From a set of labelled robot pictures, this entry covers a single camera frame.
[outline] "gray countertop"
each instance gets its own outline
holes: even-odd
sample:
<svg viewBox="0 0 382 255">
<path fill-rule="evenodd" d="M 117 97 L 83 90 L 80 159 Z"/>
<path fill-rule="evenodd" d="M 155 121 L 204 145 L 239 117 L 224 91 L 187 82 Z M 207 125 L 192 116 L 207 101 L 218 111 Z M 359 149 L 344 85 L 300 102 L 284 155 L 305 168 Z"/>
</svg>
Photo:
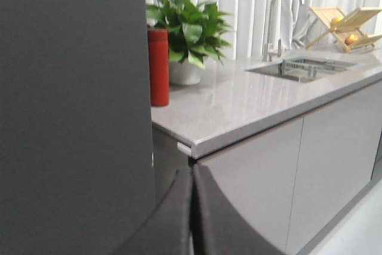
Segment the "gray countertop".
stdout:
<svg viewBox="0 0 382 255">
<path fill-rule="evenodd" d="M 200 158 L 382 79 L 382 48 L 351 54 L 335 46 L 292 50 L 283 58 L 310 56 L 358 63 L 309 83 L 247 72 L 257 59 L 212 60 L 194 86 L 170 86 L 170 104 L 152 107 L 153 126 Z"/>
</svg>

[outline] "red bottle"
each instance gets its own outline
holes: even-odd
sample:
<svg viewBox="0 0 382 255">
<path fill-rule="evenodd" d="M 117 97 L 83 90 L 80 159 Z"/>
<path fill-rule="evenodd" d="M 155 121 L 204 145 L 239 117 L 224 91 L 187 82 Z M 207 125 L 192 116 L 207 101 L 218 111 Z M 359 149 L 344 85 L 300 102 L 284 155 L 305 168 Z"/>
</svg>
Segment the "red bottle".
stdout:
<svg viewBox="0 0 382 255">
<path fill-rule="evenodd" d="M 166 29 L 149 29 L 150 94 L 152 106 L 166 106 L 168 88 L 168 41 Z"/>
</svg>

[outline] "stainless steel sink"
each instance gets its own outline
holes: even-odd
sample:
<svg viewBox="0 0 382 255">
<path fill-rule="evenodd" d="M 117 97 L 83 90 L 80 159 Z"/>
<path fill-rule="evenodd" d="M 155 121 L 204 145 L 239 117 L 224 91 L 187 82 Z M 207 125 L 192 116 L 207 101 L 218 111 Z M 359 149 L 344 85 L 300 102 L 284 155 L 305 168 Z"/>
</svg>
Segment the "stainless steel sink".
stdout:
<svg viewBox="0 0 382 255">
<path fill-rule="evenodd" d="M 330 59 L 299 57 L 285 59 L 280 64 L 271 64 L 248 69 L 247 71 L 306 83 L 346 71 L 354 65 L 355 63 Z"/>
</svg>

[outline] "faucet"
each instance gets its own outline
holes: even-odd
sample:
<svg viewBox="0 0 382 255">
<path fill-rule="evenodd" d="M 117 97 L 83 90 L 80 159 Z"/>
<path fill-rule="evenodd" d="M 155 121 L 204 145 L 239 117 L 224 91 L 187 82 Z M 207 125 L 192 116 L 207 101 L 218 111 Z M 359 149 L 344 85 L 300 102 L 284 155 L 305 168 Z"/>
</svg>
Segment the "faucet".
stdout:
<svg viewBox="0 0 382 255">
<path fill-rule="evenodd" d="M 272 43 L 270 43 L 270 22 L 272 19 L 272 10 L 275 5 L 276 0 L 270 0 L 270 7 L 269 7 L 269 21 L 268 21 L 268 33 L 267 33 L 267 38 L 265 39 L 265 44 L 263 47 L 263 61 L 272 61 L 272 55 L 277 55 L 278 57 L 281 56 L 281 39 L 279 39 L 278 42 L 278 51 L 277 53 L 274 51 L 271 51 L 270 49 L 272 48 Z M 300 4 L 304 5 L 305 0 L 300 0 Z"/>
</svg>

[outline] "lower cabinet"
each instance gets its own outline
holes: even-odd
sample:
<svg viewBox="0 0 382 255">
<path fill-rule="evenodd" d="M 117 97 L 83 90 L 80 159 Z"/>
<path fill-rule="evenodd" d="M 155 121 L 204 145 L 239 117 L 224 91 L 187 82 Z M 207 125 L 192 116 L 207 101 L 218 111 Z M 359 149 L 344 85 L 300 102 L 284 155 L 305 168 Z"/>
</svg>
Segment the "lower cabinet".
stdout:
<svg viewBox="0 0 382 255">
<path fill-rule="evenodd" d="M 241 216 L 285 251 L 303 120 L 295 119 L 200 162 Z"/>
<path fill-rule="evenodd" d="M 369 181 L 382 82 L 304 115 L 287 254 L 303 248 Z"/>
</svg>

